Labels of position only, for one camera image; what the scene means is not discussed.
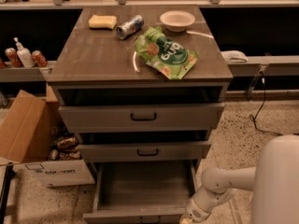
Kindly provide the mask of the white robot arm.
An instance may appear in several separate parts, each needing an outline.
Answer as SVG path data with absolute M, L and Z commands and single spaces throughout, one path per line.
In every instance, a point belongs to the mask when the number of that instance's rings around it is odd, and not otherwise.
M 179 224 L 201 224 L 239 189 L 253 193 L 250 224 L 299 224 L 299 136 L 272 139 L 255 167 L 208 168 L 201 183 Z

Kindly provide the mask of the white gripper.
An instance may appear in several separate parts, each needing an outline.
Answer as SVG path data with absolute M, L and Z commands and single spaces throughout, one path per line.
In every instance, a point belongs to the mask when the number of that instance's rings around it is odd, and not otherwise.
M 182 214 L 179 224 L 201 224 L 208 219 L 210 214 L 200 208 L 193 199 L 190 199 Z

